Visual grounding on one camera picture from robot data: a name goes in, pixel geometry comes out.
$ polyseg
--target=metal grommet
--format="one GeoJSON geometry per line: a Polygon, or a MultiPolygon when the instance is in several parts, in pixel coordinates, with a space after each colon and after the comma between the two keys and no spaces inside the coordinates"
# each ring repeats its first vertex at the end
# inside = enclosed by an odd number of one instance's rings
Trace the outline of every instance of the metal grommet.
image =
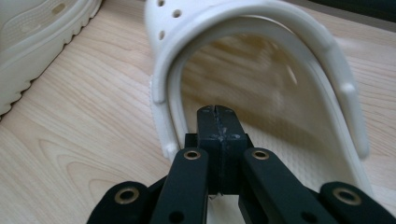
{"type": "Polygon", "coordinates": [[[251,153],[251,155],[256,158],[257,160],[267,160],[268,158],[270,158],[270,155],[268,155],[268,153],[261,151],[261,150],[255,150],[251,153]]]}
{"type": "Polygon", "coordinates": [[[114,200],[119,204],[127,204],[134,202],[139,197],[139,190],[135,187],[127,187],[120,189],[114,200]]]}
{"type": "Polygon", "coordinates": [[[189,150],[184,153],[184,158],[186,158],[187,160],[193,161],[199,159],[200,157],[201,157],[201,153],[195,150],[189,150]]]}
{"type": "Polygon", "coordinates": [[[336,188],[332,191],[332,194],[339,201],[349,204],[349,205],[359,205],[361,204],[361,197],[350,189],[346,188],[336,188]]]}

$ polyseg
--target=wood grain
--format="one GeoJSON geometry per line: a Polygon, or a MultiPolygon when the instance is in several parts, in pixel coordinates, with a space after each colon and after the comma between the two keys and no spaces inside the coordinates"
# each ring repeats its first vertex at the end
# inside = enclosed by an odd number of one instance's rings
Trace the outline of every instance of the wood grain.
{"type": "MultiPolygon", "coordinates": [[[[113,185],[168,173],[149,105],[144,4],[105,1],[3,117],[0,223],[84,223],[113,185]]],[[[302,9],[332,32],[358,80],[372,150],[364,166],[396,215],[396,34],[302,9]]]]}

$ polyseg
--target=ventilation hole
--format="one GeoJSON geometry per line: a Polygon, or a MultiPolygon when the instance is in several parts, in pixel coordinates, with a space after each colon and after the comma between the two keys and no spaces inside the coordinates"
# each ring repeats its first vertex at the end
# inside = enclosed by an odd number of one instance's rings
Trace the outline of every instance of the ventilation hole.
{"type": "Polygon", "coordinates": [[[257,160],[261,160],[261,161],[267,160],[267,159],[270,157],[270,155],[268,155],[268,154],[265,153],[264,151],[260,151],[260,150],[254,151],[254,152],[252,153],[252,156],[253,156],[254,158],[256,158],[257,160]]]}
{"type": "Polygon", "coordinates": [[[173,212],[169,215],[169,221],[172,223],[180,223],[184,220],[184,215],[181,212],[173,212]]]}
{"type": "Polygon", "coordinates": [[[181,11],[179,9],[176,9],[173,13],[174,18],[179,18],[181,16],[181,11]]]}
{"type": "Polygon", "coordinates": [[[302,212],[301,217],[307,223],[318,223],[318,218],[312,213],[302,212]]]}
{"type": "Polygon", "coordinates": [[[160,31],[160,34],[158,36],[160,40],[162,40],[165,37],[165,31],[160,31]]]}
{"type": "Polygon", "coordinates": [[[52,14],[56,15],[64,10],[66,5],[64,3],[59,4],[57,7],[52,9],[52,14]]]}
{"type": "Polygon", "coordinates": [[[184,158],[186,158],[187,160],[197,160],[201,157],[201,153],[191,150],[191,151],[187,151],[184,153],[184,158]]]}
{"type": "Polygon", "coordinates": [[[164,0],[158,0],[158,6],[159,7],[163,7],[163,5],[165,5],[165,1],[164,0]]]}
{"type": "Polygon", "coordinates": [[[134,197],[134,193],[132,191],[125,191],[120,195],[120,198],[123,200],[131,200],[134,197]]]}

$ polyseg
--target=white shoe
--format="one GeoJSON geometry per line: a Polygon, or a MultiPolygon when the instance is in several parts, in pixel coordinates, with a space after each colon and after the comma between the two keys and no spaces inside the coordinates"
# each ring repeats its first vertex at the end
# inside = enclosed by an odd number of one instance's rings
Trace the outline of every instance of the white shoe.
{"type": "MultiPolygon", "coordinates": [[[[318,191],[342,181],[372,195],[356,83],[323,25],[275,0],[148,0],[145,19],[165,157],[172,160],[185,134],[195,133],[194,111],[225,105],[245,114],[239,118],[255,147],[273,150],[305,186],[318,191]]],[[[232,223],[213,221],[236,214],[229,204],[210,201],[208,223],[232,223]]]]}
{"type": "Polygon", "coordinates": [[[0,115],[21,98],[101,0],[0,0],[0,115]]]}

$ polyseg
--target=wooden surface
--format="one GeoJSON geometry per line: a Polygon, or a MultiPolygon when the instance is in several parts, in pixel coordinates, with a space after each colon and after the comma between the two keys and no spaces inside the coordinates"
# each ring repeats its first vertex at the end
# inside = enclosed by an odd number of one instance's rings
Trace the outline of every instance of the wooden surface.
{"type": "MultiPolygon", "coordinates": [[[[1,120],[0,223],[84,223],[113,185],[150,185],[169,171],[149,106],[144,4],[105,1],[1,120]]],[[[320,12],[326,7],[303,9],[346,54],[371,141],[364,167],[396,215],[396,34],[320,12]]]]}

